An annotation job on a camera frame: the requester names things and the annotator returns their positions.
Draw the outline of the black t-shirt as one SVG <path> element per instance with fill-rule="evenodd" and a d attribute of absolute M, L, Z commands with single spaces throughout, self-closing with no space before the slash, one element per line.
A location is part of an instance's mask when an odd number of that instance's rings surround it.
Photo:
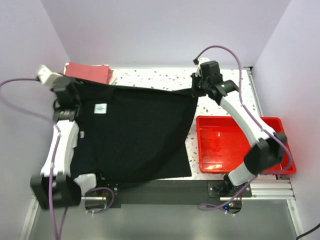
<path fill-rule="evenodd" d="M 109 182 L 142 183 L 191 176 L 185 141 L 198 99 L 176 91 L 77 84 L 79 136 L 72 178 L 100 174 Z"/>

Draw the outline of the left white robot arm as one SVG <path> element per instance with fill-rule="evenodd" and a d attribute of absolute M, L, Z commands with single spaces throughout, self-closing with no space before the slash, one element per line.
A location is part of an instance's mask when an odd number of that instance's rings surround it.
<path fill-rule="evenodd" d="M 43 210 L 78 206 L 88 192 L 99 196 L 104 184 L 94 173 L 72 178 L 71 163 L 78 144 L 81 100 L 75 78 L 58 76 L 50 88 L 56 95 L 58 107 L 53 113 L 53 136 L 47 159 L 40 174 L 30 179 L 31 189 Z"/>

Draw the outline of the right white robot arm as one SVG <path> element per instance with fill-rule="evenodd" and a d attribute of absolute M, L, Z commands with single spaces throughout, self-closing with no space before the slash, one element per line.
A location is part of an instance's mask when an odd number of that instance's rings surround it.
<path fill-rule="evenodd" d="M 237 103 L 236 97 L 241 91 L 234 81 L 223 80 L 217 61 L 201 57 L 195 64 L 196 72 L 191 74 L 193 92 L 199 97 L 208 96 L 229 113 L 251 146 L 243 162 L 225 174 L 217 187 L 220 196 L 233 197 L 241 185 L 284 160 L 287 136 L 282 131 L 275 132 L 259 116 L 253 116 Z"/>

